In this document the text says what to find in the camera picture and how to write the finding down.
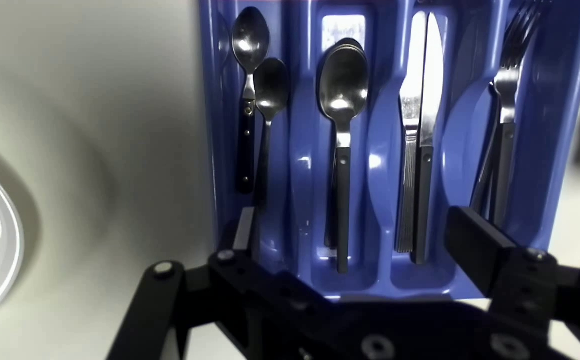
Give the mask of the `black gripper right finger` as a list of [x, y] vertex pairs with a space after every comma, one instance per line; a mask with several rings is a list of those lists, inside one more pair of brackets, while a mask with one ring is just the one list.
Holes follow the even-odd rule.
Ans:
[[484, 296], [492, 293], [501, 257], [513, 248], [516, 241], [473, 208], [449, 208], [445, 217], [445, 249]]

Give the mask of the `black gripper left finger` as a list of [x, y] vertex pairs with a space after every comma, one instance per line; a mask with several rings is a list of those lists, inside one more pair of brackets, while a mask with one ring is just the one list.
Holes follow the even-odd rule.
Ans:
[[256, 257], [256, 219], [256, 208], [246, 205], [239, 210], [237, 219], [223, 227], [223, 235], [215, 253], [220, 262], [228, 262], [235, 253], [243, 253], [249, 260]]

